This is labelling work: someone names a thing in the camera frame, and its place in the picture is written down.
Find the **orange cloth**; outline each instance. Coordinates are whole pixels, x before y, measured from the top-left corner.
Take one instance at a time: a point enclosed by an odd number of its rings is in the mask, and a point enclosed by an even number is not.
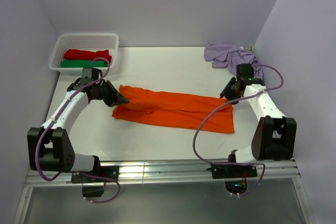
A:
[[[116,119],[157,126],[196,130],[203,120],[225,99],[193,94],[153,92],[120,86],[120,93],[130,100],[113,111]],[[203,131],[233,133],[232,106],[215,113],[203,126]]]

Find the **purple towel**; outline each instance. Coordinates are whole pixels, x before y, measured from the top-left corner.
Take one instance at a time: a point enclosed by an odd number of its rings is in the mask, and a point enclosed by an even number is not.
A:
[[[240,47],[227,45],[224,43],[208,43],[204,49],[205,61],[212,61],[213,68],[227,68],[236,75],[236,66],[242,63],[251,63],[252,66],[260,64],[257,57],[251,52],[247,52]],[[263,69],[254,68],[254,77],[263,78]]]

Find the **folded green cloth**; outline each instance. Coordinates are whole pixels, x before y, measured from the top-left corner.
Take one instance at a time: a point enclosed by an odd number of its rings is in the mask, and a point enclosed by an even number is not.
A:
[[[92,60],[66,60],[61,62],[61,68],[89,68]],[[93,63],[94,68],[107,67],[107,63],[103,60],[97,60]]]

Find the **laundry basket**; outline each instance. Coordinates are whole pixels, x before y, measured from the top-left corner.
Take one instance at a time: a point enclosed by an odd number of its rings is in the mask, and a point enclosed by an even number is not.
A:
[[[111,69],[116,64],[118,57],[119,36],[117,34],[105,33],[76,33],[76,34],[63,34],[58,37],[53,52],[50,57],[49,68],[57,70],[62,74],[68,76],[80,76],[82,68],[61,68],[63,56],[69,49],[79,49],[87,51],[108,50],[109,55],[112,56],[110,63]],[[98,68],[103,73],[106,72],[107,67]]]

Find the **white bin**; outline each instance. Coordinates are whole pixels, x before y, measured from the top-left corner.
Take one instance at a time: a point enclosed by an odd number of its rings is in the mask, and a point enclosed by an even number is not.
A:
[[[82,68],[61,68],[61,62],[63,56],[69,49],[80,49],[87,51],[99,51],[108,50],[112,56],[112,62],[110,63],[111,69],[116,64],[118,57],[119,36],[117,34],[106,33],[75,33],[75,34],[63,34],[58,37],[53,52],[50,57],[49,68],[51,70],[57,70],[62,74],[68,76],[80,76]],[[98,68],[103,73],[106,72],[107,67]]]

